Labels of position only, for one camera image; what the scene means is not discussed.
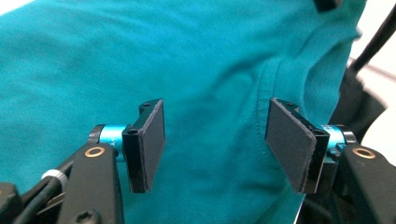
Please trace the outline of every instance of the teal shirt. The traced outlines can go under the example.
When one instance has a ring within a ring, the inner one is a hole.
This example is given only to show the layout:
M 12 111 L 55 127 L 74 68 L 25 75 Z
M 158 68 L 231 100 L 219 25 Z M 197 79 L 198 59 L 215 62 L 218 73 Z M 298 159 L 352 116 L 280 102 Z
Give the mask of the teal shirt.
M 153 190 L 126 223 L 291 223 L 295 194 L 264 142 L 270 97 L 313 123 L 335 108 L 361 0 L 50 1 L 0 17 L 0 181 L 25 192 L 99 123 L 164 99 Z

